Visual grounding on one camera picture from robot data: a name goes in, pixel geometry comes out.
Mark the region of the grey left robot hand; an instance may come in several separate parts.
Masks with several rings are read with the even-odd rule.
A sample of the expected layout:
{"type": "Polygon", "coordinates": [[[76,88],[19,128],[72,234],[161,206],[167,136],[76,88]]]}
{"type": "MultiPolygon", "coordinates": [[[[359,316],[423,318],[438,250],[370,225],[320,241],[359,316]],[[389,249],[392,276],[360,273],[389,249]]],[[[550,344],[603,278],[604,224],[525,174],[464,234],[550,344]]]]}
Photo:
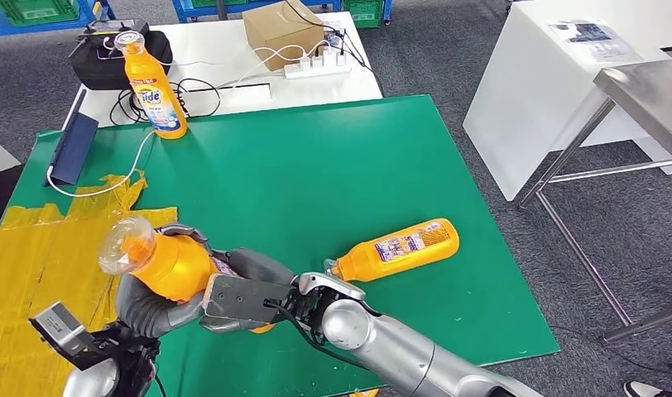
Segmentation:
{"type": "Polygon", "coordinates": [[[153,227],[145,218],[114,224],[98,263],[119,274],[116,313],[134,333],[157,338],[196,319],[209,278],[217,272],[208,239],[196,228],[153,227]]]}

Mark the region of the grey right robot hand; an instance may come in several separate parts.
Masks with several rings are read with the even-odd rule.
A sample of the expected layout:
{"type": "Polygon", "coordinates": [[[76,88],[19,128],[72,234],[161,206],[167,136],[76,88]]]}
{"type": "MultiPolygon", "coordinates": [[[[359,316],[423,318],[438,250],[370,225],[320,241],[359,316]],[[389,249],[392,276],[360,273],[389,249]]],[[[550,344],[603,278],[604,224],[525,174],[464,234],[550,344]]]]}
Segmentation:
{"type": "Polygon", "coordinates": [[[280,322],[281,316],[273,306],[289,298],[295,274],[280,262],[247,248],[220,251],[216,257],[233,272],[210,276],[200,326],[214,333],[262,333],[280,322]]]}

